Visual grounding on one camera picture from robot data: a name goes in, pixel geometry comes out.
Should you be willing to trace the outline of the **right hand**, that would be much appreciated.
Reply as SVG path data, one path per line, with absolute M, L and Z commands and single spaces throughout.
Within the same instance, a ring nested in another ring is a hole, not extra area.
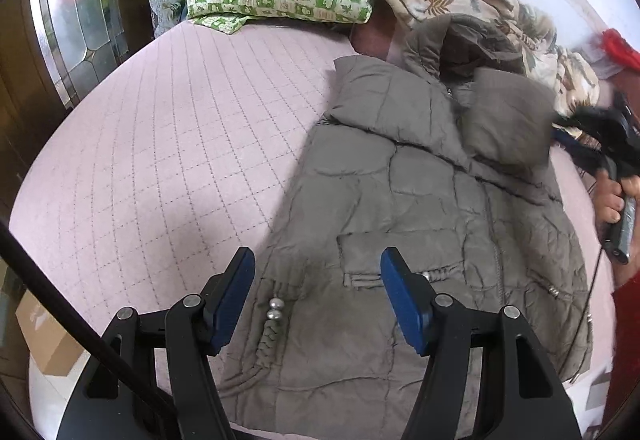
M 596 175 L 596 187 L 593 193 L 594 212 L 596 223 L 604 225 L 618 223 L 623 216 L 626 202 L 625 197 L 633 197 L 639 200 L 638 176 L 631 176 L 615 181 L 608 176 L 605 169 L 599 169 Z

